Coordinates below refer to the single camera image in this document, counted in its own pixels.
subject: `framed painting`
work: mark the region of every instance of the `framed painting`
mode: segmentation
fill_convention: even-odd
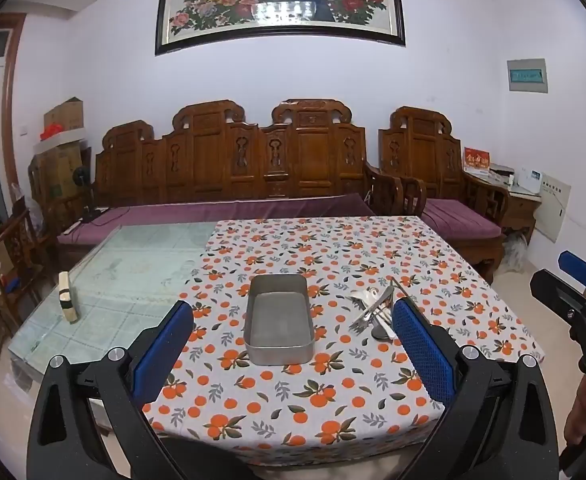
[[[160,0],[155,54],[269,34],[329,34],[404,45],[400,0]]]

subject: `human hand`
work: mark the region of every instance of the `human hand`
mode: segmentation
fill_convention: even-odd
[[[586,375],[577,387],[576,400],[566,418],[564,439],[570,446],[577,446],[586,435]]]

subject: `small black fan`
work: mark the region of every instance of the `small black fan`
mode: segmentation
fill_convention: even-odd
[[[88,224],[95,220],[98,216],[101,216],[104,211],[100,211],[95,208],[93,203],[92,190],[90,189],[90,171],[86,166],[78,166],[73,171],[73,182],[77,187],[87,187],[88,203],[84,208],[84,214],[80,219],[83,224]]]

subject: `white cord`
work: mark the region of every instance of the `white cord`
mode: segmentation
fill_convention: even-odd
[[[564,206],[564,204],[562,202],[560,202],[560,199],[554,193],[551,193],[551,196],[553,198],[555,198],[558,201],[558,203],[563,207],[564,216],[566,216],[571,222],[576,224],[578,227],[581,227],[582,229],[584,229],[586,231],[586,225],[580,221],[577,221],[575,218],[572,218],[571,215],[569,215],[569,213],[566,212],[567,208]]]

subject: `rectangular metal container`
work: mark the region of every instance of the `rectangular metal container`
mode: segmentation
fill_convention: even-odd
[[[313,358],[315,330],[307,279],[300,274],[259,274],[251,282],[244,344],[256,365],[294,365]]]

